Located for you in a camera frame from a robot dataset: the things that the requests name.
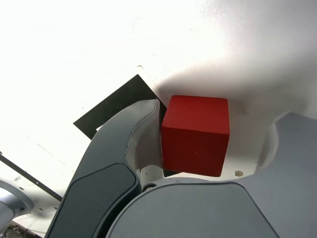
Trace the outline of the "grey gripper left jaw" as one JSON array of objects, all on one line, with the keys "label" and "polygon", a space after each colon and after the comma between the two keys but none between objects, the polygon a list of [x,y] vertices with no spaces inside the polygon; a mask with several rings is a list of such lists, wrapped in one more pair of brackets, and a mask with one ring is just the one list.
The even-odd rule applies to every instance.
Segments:
[{"label": "grey gripper left jaw", "polygon": [[103,238],[144,185],[164,177],[160,102],[142,100],[91,140],[47,231],[49,238]]}]

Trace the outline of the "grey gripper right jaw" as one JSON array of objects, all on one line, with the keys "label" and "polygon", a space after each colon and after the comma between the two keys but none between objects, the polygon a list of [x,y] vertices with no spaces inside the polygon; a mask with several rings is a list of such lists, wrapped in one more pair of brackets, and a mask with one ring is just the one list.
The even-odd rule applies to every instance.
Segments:
[{"label": "grey gripper right jaw", "polygon": [[232,181],[175,179],[139,195],[109,238],[314,238],[317,122],[289,113],[277,122],[274,160]]}]

